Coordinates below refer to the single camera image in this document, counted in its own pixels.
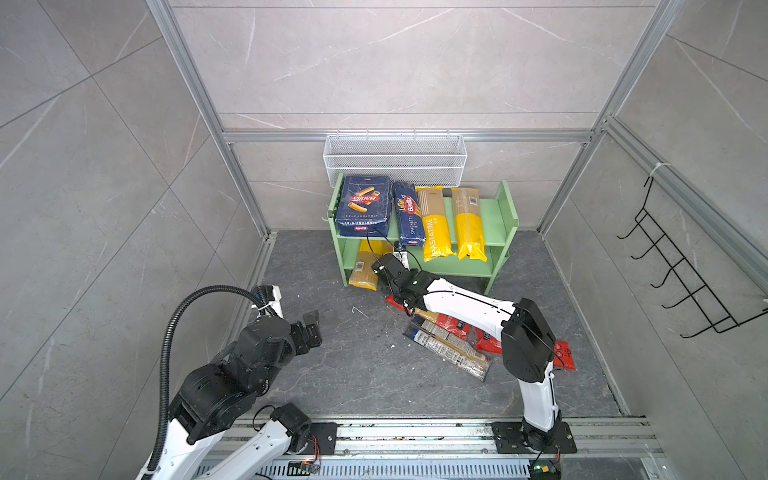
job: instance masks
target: black wire rack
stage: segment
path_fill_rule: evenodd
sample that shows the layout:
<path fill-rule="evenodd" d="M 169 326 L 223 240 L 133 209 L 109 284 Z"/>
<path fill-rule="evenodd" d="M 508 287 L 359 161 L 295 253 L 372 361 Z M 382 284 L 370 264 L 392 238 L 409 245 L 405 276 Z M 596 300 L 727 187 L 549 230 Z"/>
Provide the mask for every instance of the black wire rack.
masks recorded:
<path fill-rule="evenodd" d="M 704 281 L 704 279 L 701 277 L 701 275 L 696 270 L 696 268 L 690 263 L 690 261 L 683 254 L 683 252 L 680 251 L 680 248 L 675 244 L 675 242 L 672 241 L 672 239 L 669 237 L 669 235 L 667 235 L 667 232 L 664 231 L 663 228 L 661 228 L 661 225 L 659 225 L 659 223 L 656 221 L 656 219 L 654 219 L 654 217 L 650 214 L 650 212 L 648 212 L 648 210 L 646 210 L 645 206 L 646 206 L 646 204 L 648 202 L 648 195 L 650 194 L 650 188 L 653 186 L 653 184 L 654 184 L 654 178 L 653 177 L 648 177 L 648 179 L 645 180 L 645 184 L 643 184 L 643 186 L 645 187 L 647 185 L 648 189 L 645 192 L 645 200 L 643 201 L 643 207 L 640 209 L 639 212 L 637 212 L 637 215 L 634 216 L 634 227 L 632 227 L 632 230 L 630 230 L 629 233 L 627 233 L 623 237 L 622 236 L 618 236 L 618 238 L 623 240 L 623 239 L 629 237 L 636 229 L 639 228 L 645 234 L 645 237 L 650 241 L 650 247 L 648 247 L 648 250 L 645 250 L 645 252 L 643 252 L 643 254 L 640 255 L 639 257 L 636 257 L 636 256 L 633 255 L 633 256 L 631 256 L 631 258 L 633 260 L 639 260 L 639 259 L 645 257 L 646 255 L 648 255 L 648 253 L 651 252 L 652 250 L 656 250 L 659 253 L 659 255 L 661 255 L 661 258 L 664 259 L 664 262 L 667 263 L 667 266 L 669 267 L 669 270 L 667 270 L 667 274 L 664 275 L 664 278 L 661 280 L 661 283 L 659 283 L 658 285 L 651 284 L 651 286 L 653 288 L 661 288 L 661 286 L 664 285 L 665 282 L 667 282 L 667 279 L 670 277 L 670 275 L 674 274 L 675 277 L 680 281 L 680 284 L 682 284 L 683 288 L 685 289 L 685 291 L 687 293 L 686 296 L 684 296 L 683 298 L 679 299 L 674 305 L 669 305 L 669 306 L 662 305 L 662 307 L 665 308 L 665 309 L 671 309 L 671 308 L 674 308 L 674 307 L 680 305 L 685 300 L 691 299 L 691 300 L 693 300 L 694 303 L 696 303 L 696 307 L 698 307 L 699 311 L 701 311 L 701 314 L 704 315 L 704 318 L 707 319 L 707 322 L 709 323 L 709 326 L 704 327 L 703 329 L 699 330 L 698 332 L 696 332 L 696 333 L 694 333 L 692 335 L 680 334 L 680 336 L 685 338 L 685 339 L 689 339 L 689 338 L 695 337 L 696 335 L 704 333 L 704 332 L 706 332 L 709 329 L 712 329 L 712 330 L 714 330 L 717 333 L 725 333 L 725 332 L 727 332 L 730 329 L 734 329 L 734 328 L 736 328 L 738 326 L 742 326 L 744 323 L 751 322 L 752 320 L 754 320 L 756 318 L 759 318 L 759 317 L 761 317 L 763 315 L 768 314 L 768 307 L 767 307 L 767 308 L 763 309 L 763 311 L 761 313 L 758 313 L 757 315 L 752 316 L 752 317 L 750 317 L 750 318 L 748 318 L 746 320 L 742 320 L 742 321 L 736 320 L 733 317 L 733 315 L 731 315 L 731 313 L 728 311 L 728 309 L 725 307 L 725 305 L 723 305 L 723 302 L 721 302 L 720 299 L 715 294 L 715 292 L 712 291 L 712 289 L 710 288 L 709 284 L 707 284 L 707 282 Z M 661 232 L 661 235 L 656 240 L 654 240 L 654 238 L 648 233 L 648 231 L 645 229 L 645 227 L 643 227 L 642 223 L 645 220 L 647 220 L 648 222 L 652 222 L 653 225 L 655 225 L 656 228 Z M 661 249 L 659 248 L 659 242 L 661 242 L 664 238 L 666 238 L 668 240 L 668 243 L 670 243 L 672 245 L 672 247 L 680 254 L 680 259 L 678 261 L 676 261 L 675 263 L 672 263 L 670 261 L 670 259 L 667 257 L 667 255 L 664 255 L 664 252 L 662 252 Z M 694 272 L 695 277 L 701 283 L 701 285 L 696 287 L 695 289 L 693 287 L 689 286 L 689 284 L 686 283 L 683 280 L 683 276 L 681 275 L 681 272 L 676 270 L 676 269 L 681 268 L 681 267 L 686 266 L 686 265 L 690 268 L 691 271 Z M 717 301 L 717 303 L 720 304 L 720 307 L 725 312 L 725 317 L 724 318 L 719 319 L 717 321 L 713 321 L 710 318 L 710 316 L 707 315 L 707 312 L 701 306 L 701 303 L 699 302 L 699 300 L 695 297 L 695 295 L 697 293 L 702 292 L 702 291 L 710 293 L 712 295 L 712 297 Z"/>

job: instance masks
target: white wire basket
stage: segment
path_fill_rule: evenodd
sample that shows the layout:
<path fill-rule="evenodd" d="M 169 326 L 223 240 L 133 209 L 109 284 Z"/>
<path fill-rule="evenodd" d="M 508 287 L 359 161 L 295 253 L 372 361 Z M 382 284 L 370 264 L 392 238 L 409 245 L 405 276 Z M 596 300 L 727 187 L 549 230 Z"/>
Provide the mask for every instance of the white wire basket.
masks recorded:
<path fill-rule="evenodd" d="M 331 187 L 340 174 L 458 187 L 467 148 L 459 134 L 334 134 L 326 137 L 323 160 Z"/>

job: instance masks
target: shelf board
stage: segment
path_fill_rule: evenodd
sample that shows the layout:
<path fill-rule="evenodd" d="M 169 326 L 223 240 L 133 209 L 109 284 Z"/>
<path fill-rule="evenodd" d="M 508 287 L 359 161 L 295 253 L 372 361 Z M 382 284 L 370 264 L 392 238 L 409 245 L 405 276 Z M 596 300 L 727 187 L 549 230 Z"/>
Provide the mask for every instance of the shelf board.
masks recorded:
<path fill-rule="evenodd" d="M 365 242 L 366 239 L 354 237 L 346 241 L 344 251 L 342 252 L 342 265 L 344 270 L 348 270 L 349 272 L 354 270 L 355 262 L 357 260 L 357 251 L 360 248 L 360 241 Z M 437 257 L 429 262 L 425 262 L 424 250 L 421 247 L 408 247 L 408 251 L 419 260 L 424 270 L 437 275 L 480 276 L 482 278 L 491 278 L 493 274 L 493 262 L 490 260 L 491 249 L 488 247 L 485 248 L 485 255 L 488 258 L 488 262 L 469 258 L 459 260 L 456 255 L 451 255 L 450 257 Z M 409 256 L 408 260 L 411 268 L 417 267 L 413 261 L 413 257 Z"/>
<path fill-rule="evenodd" d="M 482 219 L 482 232 L 483 237 L 485 238 L 485 245 L 487 247 L 503 247 L 507 242 L 507 233 L 504 228 L 502 209 L 499 207 L 498 201 L 492 198 L 481 198 L 479 200 L 480 218 Z M 448 230 L 451 234 L 451 244 L 457 245 L 456 226 L 453 217 L 453 199 L 446 197 L 443 198 L 443 202 L 445 203 L 445 216 L 448 218 Z M 365 239 L 365 237 L 344 237 L 341 235 L 339 235 L 339 238 Z M 383 240 L 380 235 L 370 235 L 369 238 L 371 240 Z M 386 238 L 391 242 L 400 240 L 395 208 L 392 209 L 392 214 L 389 218 L 389 230 L 387 231 Z"/>

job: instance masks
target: metal profile bar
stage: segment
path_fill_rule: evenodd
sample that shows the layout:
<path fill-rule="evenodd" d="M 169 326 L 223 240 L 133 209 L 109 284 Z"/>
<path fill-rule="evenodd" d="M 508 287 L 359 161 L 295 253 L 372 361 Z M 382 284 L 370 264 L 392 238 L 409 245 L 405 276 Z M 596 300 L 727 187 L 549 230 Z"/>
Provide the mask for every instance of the metal profile bar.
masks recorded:
<path fill-rule="evenodd" d="M 592 135 L 591 143 L 582 148 L 574 159 L 574 163 L 565 175 L 558 191 L 555 193 L 552 202 L 541 218 L 536 230 L 542 235 L 545 235 L 549 231 L 556 216 L 560 213 L 560 209 L 565 204 L 568 196 L 576 184 L 576 180 L 581 176 L 581 173 L 589 163 L 589 159 L 594 153 L 597 145 L 600 143 L 605 131 L 602 124 L 608 117 L 615 116 L 618 113 L 621 105 L 627 100 L 632 87 L 637 83 L 637 79 L 645 70 L 650 58 L 661 43 L 664 34 L 667 33 L 669 27 L 672 25 L 672 21 L 677 16 L 677 13 L 683 7 L 685 0 L 660 0 L 654 9 L 654 14 L 650 17 L 650 21 L 643 31 L 640 41 L 637 43 L 637 47 L 632 52 L 632 56 L 621 72 L 616 85 L 614 86 L 611 95 L 608 96 L 608 100 L 605 102 L 602 111 L 598 115 L 598 119 L 592 128 L 594 132 Z"/>
<path fill-rule="evenodd" d="M 587 142 L 592 137 L 592 131 L 586 128 L 521 128 L 521 129 L 411 129 L 411 130 L 331 130 L 320 128 L 283 129 L 283 130 L 226 130 L 223 138 L 226 142 L 256 143 L 256 142 L 293 142 L 293 141 L 325 141 L 328 135 L 336 134 L 402 134 L 402 135 L 444 135 L 460 134 L 465 141 L 579 141 Z"/>
<path fill-rule="evenodd" d="M 565 419 L 571 426 L 578 453 L 571 457 L 664 457 L 646 419 L 609 417 Z M 253 417 L 244 415 L 229 429 L 208 455 L 208 460 L 226 457 L 253 435 Z M 257 425 L 266 421 L 262 415 Z M 336 452 L 324 458 L 403 459 L 403 458 L 534 458 L 537 452 L 496 453 L 491 424 L 519 419 L 446 418 L 313 418 L 314 422 L 334 422 Z M 303 459 L 303 455 L 291 455 Z"/>
<path fill-rule="evenodd" d="M 261 213 L 259 204 L 256 202 L 256 197 L 250 189 L 250 185 L 243 174 L 243 169 L 237 161 L 237 157 L 235 157 L 234 152 L 232 152 L 230 146 L 223 138 L 223 128 L 216 115 L 214 104 L 211 102 L 200 74 L 195 68 L 189 48 L 184 41 L 181 29 L 176 22 L 170 5 L 168 5 L 167 0 L 147 0 L 147 5 L 157 22 L 157 27 L 163 34 L 163 38 L 168 43 L 170 54 L 173 55 L 181 77 L 187 84 L 190 94 L 192 94 L 197 109 L 200 111 L 200 116 L 208 127 L 210 136 L 213 138 L 216 148 L 218 148 L 221 157 L 224 159 L 224 164 L 226 164 L 230 175 L 232 175 L 232 180 L 234 180 L 237 190 L 240 192 L 243 202 L 245 202 L 251 220 L 253 220 L 261 236 L 266 237 L 269 234 L 269 228 L 264 220 L 264 215 Z"/>
<path fill-rule="evenodd" d="M 650 173 L 664 160 L 617 118 L 608 118 L 606 131 L 646 172 Z M 722 210 L 671 165 L 654 172 L 656 181 L 667 194 L 712 237 L 728 256 L 756 284 L 768 293 L 768 253 L 749 235 L 740 230 Z"/>

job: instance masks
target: yellow spaghetti bag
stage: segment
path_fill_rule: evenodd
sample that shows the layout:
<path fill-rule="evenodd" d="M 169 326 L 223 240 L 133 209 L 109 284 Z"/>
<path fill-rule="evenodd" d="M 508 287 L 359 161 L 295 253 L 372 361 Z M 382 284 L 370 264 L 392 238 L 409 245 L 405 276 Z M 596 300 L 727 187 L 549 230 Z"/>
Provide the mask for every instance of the yellow spaghetti bag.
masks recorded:
<path fill-rule="evenodd" d="M 480 190 L 476 188 L 452 188 L 451 191 L 453 194 L 453 216 L 456 222 L 458 259 L 473 258 L 487 262 L 478 201 Z"/>
<path fill-rule="evenodd" d="M 445 204 L 442 201 L 442 187 L 418 187 L 419 207 L 427 234 L 424 243 L 424 261 L 437 257 L 455 255 L 451 250 L 451 234 L 448 230 L 448 218 L 445 217 Z"/>
<path fill-rule="evenodd" d="M 349 285 L 376 291 L 379 278 L 371 266 L 380 256 L 385 253 L 391 253 L 392 245 L 384 240 L 371 240 L 371 247 L 373 252 L 368 247 L 367 239 L 360 241 L 360 248 L 357 251 L 357 259 L 355 260 L 355 269 L 349 277 Z"/>

